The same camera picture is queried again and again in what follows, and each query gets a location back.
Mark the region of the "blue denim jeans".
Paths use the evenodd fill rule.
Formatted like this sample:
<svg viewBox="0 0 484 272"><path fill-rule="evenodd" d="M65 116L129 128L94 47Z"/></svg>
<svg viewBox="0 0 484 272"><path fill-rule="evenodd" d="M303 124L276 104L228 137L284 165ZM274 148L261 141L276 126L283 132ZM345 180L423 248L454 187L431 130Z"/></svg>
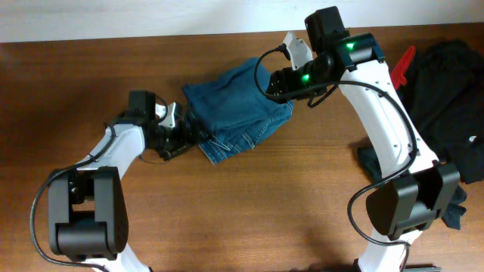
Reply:
<svg viewBox="0 0 484 272"><path fill-rule="evenodd" d="M182 87L191 108L186 119L203 126L199 147L214 165L254 149L292 116L292 101L278 104L259 92L271 73L256 62L252 57L215 81Z"/></svg>

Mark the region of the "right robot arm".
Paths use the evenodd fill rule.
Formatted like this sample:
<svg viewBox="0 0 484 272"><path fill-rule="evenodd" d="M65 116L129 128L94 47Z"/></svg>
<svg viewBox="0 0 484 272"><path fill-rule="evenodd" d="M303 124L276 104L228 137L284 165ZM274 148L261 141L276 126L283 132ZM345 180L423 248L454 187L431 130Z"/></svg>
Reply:
<svg viewBox="0 0 484 272"><path fill-rule="evenodd" d="M351 36L336 7L305 20L308 39L289 32L278 51L291 62L272 73L262 94L276 103L310 107L340 90L351 103L377 155L381 180L363 187L373 230L356 271L405 271L411 244L441 218L460 175L428 147L392 84L385 56L369 33Z"/></svg>

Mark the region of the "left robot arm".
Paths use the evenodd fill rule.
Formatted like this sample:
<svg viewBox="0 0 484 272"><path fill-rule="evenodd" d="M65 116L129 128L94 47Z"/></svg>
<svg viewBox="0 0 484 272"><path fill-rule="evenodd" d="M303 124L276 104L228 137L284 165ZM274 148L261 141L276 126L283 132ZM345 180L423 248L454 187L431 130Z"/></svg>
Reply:
<svg viewBox="0 0 484 272"><path fill-rule="evenodd" d="M95 271L149 271L129 246L121 180L145 150L164 161L185 151L191 133L183 107L150 91L130 91L126 110L78 163L48 180L49 246L60 264Z"/></svg>

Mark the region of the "black garment with red trim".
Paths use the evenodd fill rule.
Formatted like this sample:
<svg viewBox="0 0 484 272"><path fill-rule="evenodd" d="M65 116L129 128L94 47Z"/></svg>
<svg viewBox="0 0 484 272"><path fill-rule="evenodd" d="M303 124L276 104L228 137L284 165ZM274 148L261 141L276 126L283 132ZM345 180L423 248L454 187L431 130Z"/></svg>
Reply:
<svg viewBox="0 0 484 272"><path fill-rule="evenodd" d="M412 122L466 184L483 180L483 56L466 42L409 47L391 78Z"/></svg>

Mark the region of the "dark grey cloth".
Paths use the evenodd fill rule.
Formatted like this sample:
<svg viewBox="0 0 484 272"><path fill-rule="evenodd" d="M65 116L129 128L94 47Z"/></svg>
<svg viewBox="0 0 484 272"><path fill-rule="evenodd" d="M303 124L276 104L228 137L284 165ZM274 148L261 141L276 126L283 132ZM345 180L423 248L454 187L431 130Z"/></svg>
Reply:
<svg viewBox="0 0 484 272"><path fill-rule="evenodd" d="M372 183L378 182L382 178L380 163L373 147L359 147L356 151L358 161L362 169L366 172ZM461 204L467 199L464 189L458 185L451 197L448 207L442 216L446 227L460 230L461 217L467 209Z"/></svg>

